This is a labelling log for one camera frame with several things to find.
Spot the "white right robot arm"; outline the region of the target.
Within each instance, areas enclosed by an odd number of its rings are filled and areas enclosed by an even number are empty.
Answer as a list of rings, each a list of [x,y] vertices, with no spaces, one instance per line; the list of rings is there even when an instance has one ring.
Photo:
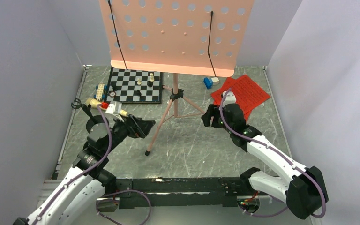
[[[233,144],[264,162],[276,176],[256,168],[245,171],[240,189],[246,195],[261,191],[281,200],[299,219],[323,218],[329,200],[322,171],[307,167],[275,147],[258,129],[247,124],[238,104],[210,104],[201,116],[204,126],[223,128]]]

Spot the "black microphone stand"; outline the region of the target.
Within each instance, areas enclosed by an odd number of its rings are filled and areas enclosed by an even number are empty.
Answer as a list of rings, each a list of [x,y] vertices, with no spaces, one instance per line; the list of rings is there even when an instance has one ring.
[[[80,99],[75,98],[73,100],[73,102],[71,103],[71,107],[73,109],[82,109],[85,114],[89,117],[89,120],[86,123],[86,130],[87,132],[90,134],[92,132],[92,128],[93,126],[95,126],[96,124],[100,124],[103,123],[103,116],[99,115],[93,115],[91,112],[92,107],[91,106],[87,106],[85,104],[86,102],[82,103]]]

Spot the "pink music stand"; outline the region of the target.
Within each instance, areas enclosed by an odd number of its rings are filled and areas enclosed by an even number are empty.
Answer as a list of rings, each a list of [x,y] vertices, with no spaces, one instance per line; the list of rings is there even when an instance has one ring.
[[[251,0],[102,0],[113,68],[230,77]]]

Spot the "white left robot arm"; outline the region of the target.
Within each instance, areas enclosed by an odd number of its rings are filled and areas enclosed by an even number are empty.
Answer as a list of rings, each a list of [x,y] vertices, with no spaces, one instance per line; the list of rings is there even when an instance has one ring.
[[[99,197],[112,196],[118,188],[116,176],[104,169],[108,154],[127,137],[145,138],[155,123],[129,115],[120,116],[110,127],[105,116],[91,116],[87,141],[65,178],[42,205],[14,224],[69,225]]]

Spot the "gold microphone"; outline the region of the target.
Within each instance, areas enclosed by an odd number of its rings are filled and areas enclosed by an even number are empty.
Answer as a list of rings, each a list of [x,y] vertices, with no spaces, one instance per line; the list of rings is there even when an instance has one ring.
[[[108,104],[110,103],[107,103],[107,102],[99,102],[97,101],[96,99],[93,99],[93,98],[89,98],[86,100],[86,103],[85,103],[87,106],[91,106],[92,108],[100,108],[103,110],[103,108],[106,108]]]

